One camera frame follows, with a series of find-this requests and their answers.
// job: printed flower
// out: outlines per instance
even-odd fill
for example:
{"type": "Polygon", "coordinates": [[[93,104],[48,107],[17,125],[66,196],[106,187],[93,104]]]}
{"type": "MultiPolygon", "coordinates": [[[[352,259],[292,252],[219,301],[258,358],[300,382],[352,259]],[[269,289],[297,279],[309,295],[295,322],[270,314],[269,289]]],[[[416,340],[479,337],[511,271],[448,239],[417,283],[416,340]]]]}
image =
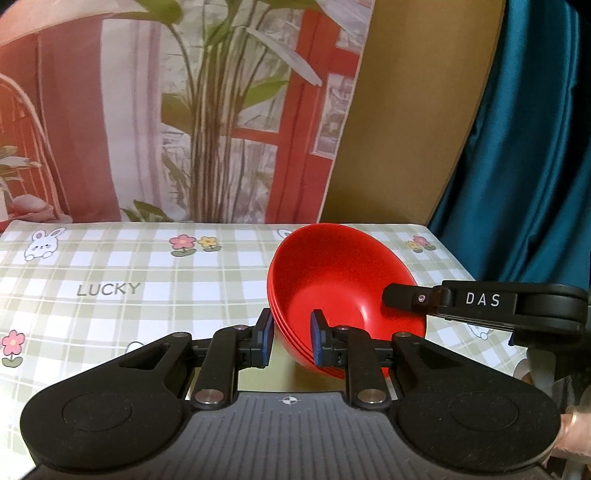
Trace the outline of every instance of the printed flower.
{"type": "Polygon", "coordinates": [[[203,236],[198,240],[197,243],[203,248],[215,247],[217,245],[217,238],[214,236],[203,236]]]}
{"type": "Polygon", "coordinates": [[[11,330],[8,336],[2,339],[4,346],[4,355],[19,355],[22,352],[22,344],[25,342],[25,334],[17,333],[16,330],[11,330]]]}
{"type": "Polygon", "coordinates": [[[188,236],[183,233],[182,235],[172,237],[168,241],[175,250],[180,250],[181,248],[193,248],[197,239],[193,236],[188,236]]]}
{"type": "Polygon", "coordinates": [[[430,245],[429,242],[428,242],[428,240],[425,237],[423,237],[423,236],[417,236],[417,235],[415,235],[413,237],[413,240],[416,243],[418,243],[419,245],[421,245],[422,247],[426,247],[427,245],[430,245]]]}
{"type": "Polygon", "coordinates": [[[417,235],[415,235],[413,237],[413,240],[415,241],[415,243],[419,244],[425,250],[435,250],[435,248],[436,248],[435,245],[432,245],[431,243],[429,243],[429,240],[427,240],[423,236],[417,236],[417,235]]]}
{"type": "Polygon", "coordinates": [[[408,242],[405,242],[412,250],[413,252],[415,252],[416,254],[420,254],[423,253],[423,249],[421,248],[421,245],[419,245],[416,242],[413,242],[412,240],[409,240],[408,242]]]}
{"type": "Polygon", "coordinates": [[[222,249],[222,246],[218,244],[217,238],[214,236],[203,236],[197,243],[201,245],[204,252],[217,252],[222,249]]]}

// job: yellow flower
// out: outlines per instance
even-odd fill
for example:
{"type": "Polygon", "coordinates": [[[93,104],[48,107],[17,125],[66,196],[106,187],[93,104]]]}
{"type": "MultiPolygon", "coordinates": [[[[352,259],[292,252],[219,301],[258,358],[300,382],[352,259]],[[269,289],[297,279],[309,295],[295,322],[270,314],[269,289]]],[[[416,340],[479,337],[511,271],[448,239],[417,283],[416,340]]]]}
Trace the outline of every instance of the yellow flower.
{"type": "Polygon", "coordinates": [[[203,248],[215,247],[217,245],[217,238],[214,236],[203,236],[197,240],[197,243],[203,248]]]}

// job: teal curtain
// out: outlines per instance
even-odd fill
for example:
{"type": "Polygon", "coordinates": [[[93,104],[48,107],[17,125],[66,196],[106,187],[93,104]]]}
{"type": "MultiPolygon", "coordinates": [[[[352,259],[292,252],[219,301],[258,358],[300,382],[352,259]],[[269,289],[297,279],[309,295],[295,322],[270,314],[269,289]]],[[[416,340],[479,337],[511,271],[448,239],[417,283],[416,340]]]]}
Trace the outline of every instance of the teal curtain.
{"type": "Polygon", "coordinates": [[[591,34],[564,0],[508,0],[495,61],[429,225],[478,280],[589,286],[591,34]]]}

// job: black clamp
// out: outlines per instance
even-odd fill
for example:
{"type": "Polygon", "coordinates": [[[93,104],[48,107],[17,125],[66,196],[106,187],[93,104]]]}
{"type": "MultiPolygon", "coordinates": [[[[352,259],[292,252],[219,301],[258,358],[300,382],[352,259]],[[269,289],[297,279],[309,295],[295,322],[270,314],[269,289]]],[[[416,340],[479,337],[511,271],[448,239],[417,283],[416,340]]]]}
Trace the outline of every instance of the black clamp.
{"type": "Polygon", "coordinates": [[[492,475],[539,465],[550,454],[560,415],[532,385],[407,332],[376,340],[354,327],[330,327],[321,310],[311,315],[310,333],[316,365],[345,369],[348,403],[385,413],[433,462],[492,475]]]}
{"type": "Polygon", "coordinates": [[[591,307],[582,288],[446,280],[433,288],[390,284],[385,306],[513,332],[511,345],[556,355],[556,378],[591,367],[591,307]]]}
{"type": "Polygon", "coordinates": [[[273,333],[270,309],[254,327],[227,327],[211,339],[172,333],[39,392],[23,409],[22,438],[36,464],[56,470],[140,462],[165,448],[196,410],[233,401],[237,372],[269,364],[273,333]]]}

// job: black circular pad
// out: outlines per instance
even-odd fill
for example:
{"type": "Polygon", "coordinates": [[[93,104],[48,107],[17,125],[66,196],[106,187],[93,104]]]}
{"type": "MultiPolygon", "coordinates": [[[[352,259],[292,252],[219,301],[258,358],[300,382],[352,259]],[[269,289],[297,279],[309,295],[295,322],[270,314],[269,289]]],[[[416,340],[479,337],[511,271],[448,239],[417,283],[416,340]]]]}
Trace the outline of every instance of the black circular pad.
{"type": "Polygon", "coordinates": [[[88,382],[65,381],[35,395],[21,416],[22,437],[35,463],[100,472],[161,451],[180,430],[186,412],[162,382],[145,377],[134,382],[132,375],[121,375],[111,392],[101,392],[89,376],[88,382]]]}
{"type": "Polygon", "coordinates": [[[416,388],[398,406],[401,433],[423,455],[457,471],[510,472],[544,459],[560,428],[556,405],[535,387],[495,373],[416,388]]]}
{"type": "Polygon", "coordinates": [[[105,432],[131,415],[131,403],[116,393],[87,393],[70,400],[63,410],[66,423],[83,432],[105,432]]]}
{"type": "Polygon", "coordinates": [[[517,405],[506,397],[490,392],[458,395],[449,405],[452,418],[463,427],[477,432],[496,432],[515,423],[517,405]]]}

